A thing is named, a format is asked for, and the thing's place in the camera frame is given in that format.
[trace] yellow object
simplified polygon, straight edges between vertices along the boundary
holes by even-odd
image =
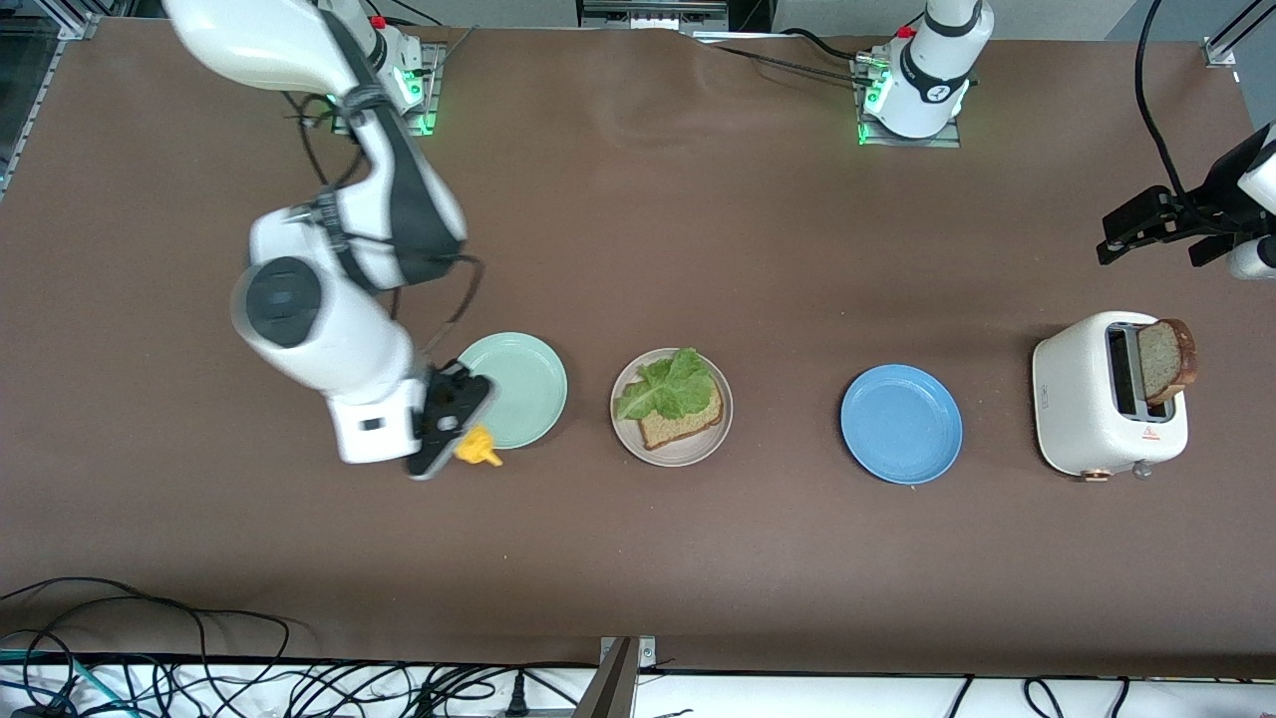
[[[457,459],[466,462],[468,464],[482,464],[484,462],[491,464],[493,467],[500,467],[504,462],[493,450],[496,443],[491,439],[491,432],[487,427],[478,425],[477,427],[470,430],[466,439],[461,440],[453,454]]]

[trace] bread slice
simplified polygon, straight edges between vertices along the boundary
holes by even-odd
[[[1160,407],[1196,381],[1196,341],[1179,319],[1161,319],[1138,329],[1143,395]]]
[[[688,414],[681,420],[666,420],[657,412],[647,414],[638,422],[642,430],[642,443],[647,451],[675,443],[680,439],[693,437],[711,427],[716,427],[722,421],[722,393],[713,384],[713,397],[709,406],[703,412]]]

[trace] toaster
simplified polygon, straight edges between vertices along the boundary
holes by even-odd
[[[1138,355],[1139,326],[1156,318],[1102,311],[1042,341],[1032,351],[1032,407],[1037,444],[1051,467],[1086,481],[1133,472],[1188,445],[1188,411],[1179,393],[1147,404]]]

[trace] blue plate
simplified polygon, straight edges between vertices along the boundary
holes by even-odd
[[[842,399],[846,448],[870,474],[892,483],[938,478],[957,460],[961,435],[953,395],[915,367],[874,367]]]

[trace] beige plate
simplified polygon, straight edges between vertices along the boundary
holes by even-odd
[[[676,348],[655,348],[634,358],[625,367],[625,371],[620,372],[620,376],[616,377],[616,384],[611,388],[611,403],[607,406],[607,413],[611,414],[611,429],[620,437],[620,444],[625,445],[625,449],[638,459],[656,467],[688,467],[695,464],[709,454],[713,454],[722,444],[722,440],[726,439],[726,432],[731,429],[731,385],[726,384],[726,377],[722,376],[722,372],[707,357],[704,357],[704,363],[708,365],[709,375],[713,376],[713,381],[718,385],[718,392],[722,393],[722,421],[716,427],[711,427],[708,431],[703,431],[693,437],[670,443],[656,451],[647,451],[647,448],[642,443],[642,431],[638,429],[638,422],[633,420],[616,420],[616,400],[620,399],[620,394],[627,386],[639,380],[638,367],[658,362],[661,358],[672,356],[676,351]]]

